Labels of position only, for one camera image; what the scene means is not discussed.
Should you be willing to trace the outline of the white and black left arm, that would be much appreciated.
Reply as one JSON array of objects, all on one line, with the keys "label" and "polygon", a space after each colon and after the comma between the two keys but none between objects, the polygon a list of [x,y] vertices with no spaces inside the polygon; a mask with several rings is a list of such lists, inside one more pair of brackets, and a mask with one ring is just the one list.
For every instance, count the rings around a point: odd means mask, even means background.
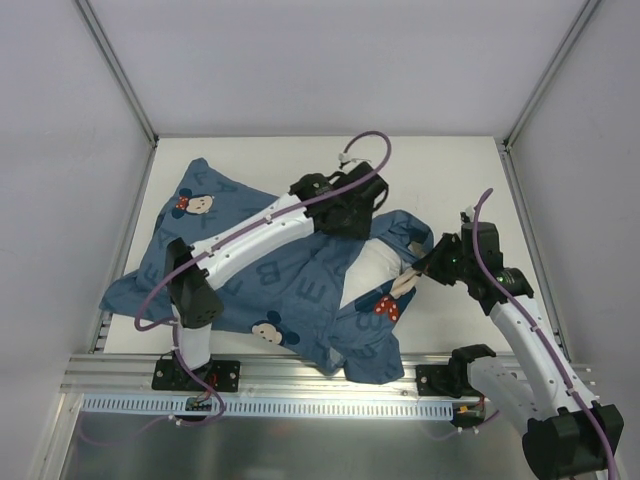
[{"label": "white and black left arm", "polygon": [[231,277],[272,251],[316,232],[365,240],[388,183],[366,162],[330,176],[312,173],[238,225],[191,245],[166,249],[165,286],[177,316],[174,378],[188,390],[208,381],[212,322],[224,311],[217,294]]}]

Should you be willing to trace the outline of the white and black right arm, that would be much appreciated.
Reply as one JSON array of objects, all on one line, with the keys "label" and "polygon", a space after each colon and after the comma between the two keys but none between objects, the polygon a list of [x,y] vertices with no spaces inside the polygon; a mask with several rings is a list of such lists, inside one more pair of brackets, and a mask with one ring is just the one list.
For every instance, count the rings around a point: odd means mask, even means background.
[{"label": "white and black right arm", "polygon": [[615,452],[624,420],[579,378],[542,320],[533,289],[503,264],[499,234],[488,222],[462,224],[412,265],[441,285],[462,283],[510,345],[525,376],[516,379],[484,344],[452,351],[441,367],[416,370],[420,389],[461,398],[487,397],[518,432],[539,479],[606,472],[616,478]]}]

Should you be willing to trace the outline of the blue cartoon print pillowcase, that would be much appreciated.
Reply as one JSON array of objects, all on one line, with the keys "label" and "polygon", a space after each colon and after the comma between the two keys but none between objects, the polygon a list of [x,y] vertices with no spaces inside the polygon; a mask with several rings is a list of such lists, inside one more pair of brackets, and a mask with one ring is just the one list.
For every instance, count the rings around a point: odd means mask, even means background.
[{"label": "blue cartoon print pillowcase", "polygon": [[[191,244],[224,232],[275,199],[224,176],[203,158],[193,160],[158,214],[139,268],[109,286],[102,309],[135,316],[165,276],[171,241],[182,238]],[[431,228],[403,210],[376,216],[369,240],[373,239],[400,256],[398,276],[418,259],[414,245],[428,252],[434,242]],[[365,242],[316,233],[262,257],[218,290],[224,311],[214,329],[252,334],[295,352],[326,373],[343,370],[352,382],[385,384],[403,377],[393,329],[416,291],[392,295],[397,276],[340,307],[346,271]]]}]

